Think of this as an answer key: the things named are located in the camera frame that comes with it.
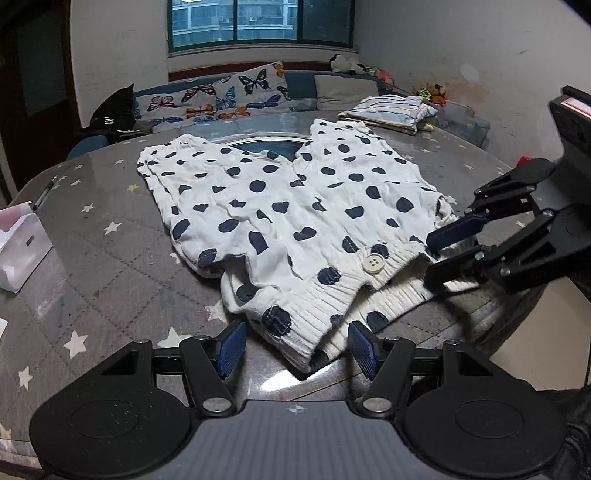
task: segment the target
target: polka dot sweater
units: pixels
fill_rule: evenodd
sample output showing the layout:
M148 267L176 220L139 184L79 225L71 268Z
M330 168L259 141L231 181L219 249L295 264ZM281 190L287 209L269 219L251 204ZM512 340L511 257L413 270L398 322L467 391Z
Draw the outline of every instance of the polka dot sweater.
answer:
M455 220L450 206L361 122L315 120L293 162L182 135L144 150L138 171L178 254L221 276L225 306L304 372L346 348L351 321L377 332L430 299L426 266L462 248L429 255L427 234ZM384 259L377 273L371 254Z

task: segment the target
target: butterfly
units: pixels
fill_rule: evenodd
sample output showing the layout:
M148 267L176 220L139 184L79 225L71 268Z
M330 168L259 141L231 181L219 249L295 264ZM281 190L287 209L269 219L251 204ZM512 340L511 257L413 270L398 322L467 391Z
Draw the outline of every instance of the butterfly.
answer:
M271 98L265 100L264 102L252 102L247 104L246 108L269 108L272 106L279 106L279 100L281 100L281 95L273 95Z
M208 95L217 95L216 89L213 87L213 83L207 83L205 85L197 85L196 87L191 87L189 90L185 92L181 102L187 102L191 98L195 96L197 92L207 93Z
M216 112L226 108L236 108L236 87L230 88L224 98L216 98Z
M174 104L174 99L172 95L167 95L164 97L152 97L152 102L148 107L148 112L151 112L152 110L156 110L158 108L177 108L177 106Z
M152 127L155 127L159 124L174 124L176 122L182 122L183 120L184 118L180 118L179 116L169 116L168 118L157 118L155 120L150 120L150 124L152 125Z
M196 116L193 118L193 122L196 124L204 124L207 122L213 122L216 118L214 116Z
M246 107L238 107L233 112L220 113L217 117L220 120L231 120L232 118L239 118L241 116L251 116L250 112L246 111Z
M199 115L215 115L213 105L207 104L204 108L187 108L187 118L193 118Z
M255 88L261 87L263 90L268 90L269 82L267 82L267 69L262 69L259 74L256 76L256 80L247 77L246 75L239 75L238 80L240 83L244 85L244 91L247 95L250 95L254 92Z
M285 70L283 68L283 64L280 61L273 62L273 68L277 72L278 77L281 77L282 79L285 78Z
M277 90L279 90L283 94L283 96L285 97L286 100L291 100L290 91L287 88L277 87Z

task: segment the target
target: white wall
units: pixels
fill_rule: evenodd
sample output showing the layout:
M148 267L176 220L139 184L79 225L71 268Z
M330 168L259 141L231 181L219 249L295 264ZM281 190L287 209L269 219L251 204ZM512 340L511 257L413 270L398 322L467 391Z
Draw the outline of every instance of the white wall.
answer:
M361 0L360 61L403 89L436 81L491 122L488 151L558 158L547 104L560 88L591 92L591 27L561 0Z
M168 58L166 0L73 0L70 18L72 69L80 120L114 91L168 82L168 73L241 61L328 61L332 48L226 47ZM350 57L353 53L345 52Z

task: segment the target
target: white button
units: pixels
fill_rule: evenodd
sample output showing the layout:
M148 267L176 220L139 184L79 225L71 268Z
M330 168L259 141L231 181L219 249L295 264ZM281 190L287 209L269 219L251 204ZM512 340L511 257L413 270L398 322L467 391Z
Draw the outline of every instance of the white button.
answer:
M384 258L380 254L368 255L363 261L363 269L372 275L380 273L385 266Z

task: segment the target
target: door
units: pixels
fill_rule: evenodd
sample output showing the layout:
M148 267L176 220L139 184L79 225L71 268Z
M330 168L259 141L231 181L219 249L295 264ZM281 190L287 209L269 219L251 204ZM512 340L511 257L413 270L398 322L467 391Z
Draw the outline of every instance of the door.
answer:
M0 30L0 135L18 189L66 159L79 127L69 63L70 0L29 4Z

